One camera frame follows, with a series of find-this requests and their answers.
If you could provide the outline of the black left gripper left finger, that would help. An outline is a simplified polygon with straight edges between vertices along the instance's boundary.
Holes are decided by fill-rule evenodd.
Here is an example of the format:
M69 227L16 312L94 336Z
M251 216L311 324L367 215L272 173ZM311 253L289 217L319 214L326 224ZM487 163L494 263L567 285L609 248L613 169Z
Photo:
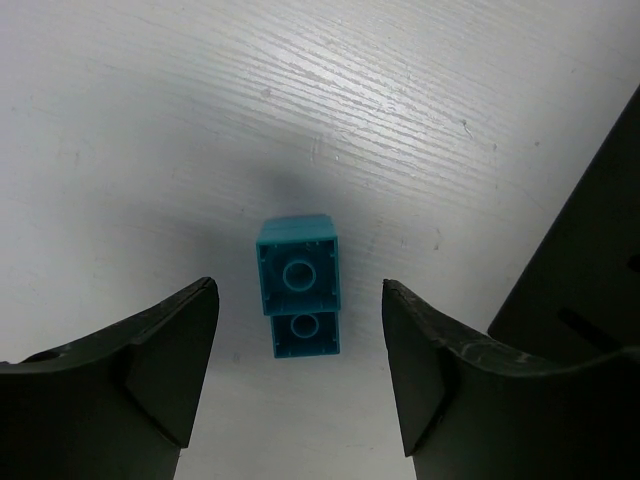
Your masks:
M78 340L1 366L5 479L171 479L219 315L204 277Z

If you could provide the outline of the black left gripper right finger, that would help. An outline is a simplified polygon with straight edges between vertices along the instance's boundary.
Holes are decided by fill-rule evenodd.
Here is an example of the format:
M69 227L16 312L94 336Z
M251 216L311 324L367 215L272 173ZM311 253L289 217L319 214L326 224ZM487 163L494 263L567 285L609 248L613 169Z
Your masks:
M396 280L382 324L401 438L420 479L635 479L639 351L561 365L433 308Z

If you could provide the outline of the cyan lego brick pair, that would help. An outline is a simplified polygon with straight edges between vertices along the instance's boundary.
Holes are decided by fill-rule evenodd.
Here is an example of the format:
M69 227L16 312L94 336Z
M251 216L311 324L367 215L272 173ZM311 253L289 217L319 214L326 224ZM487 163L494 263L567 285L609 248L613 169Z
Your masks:
M263 314L276 358L340 352L339 243L326 214L266 220L256 239Z

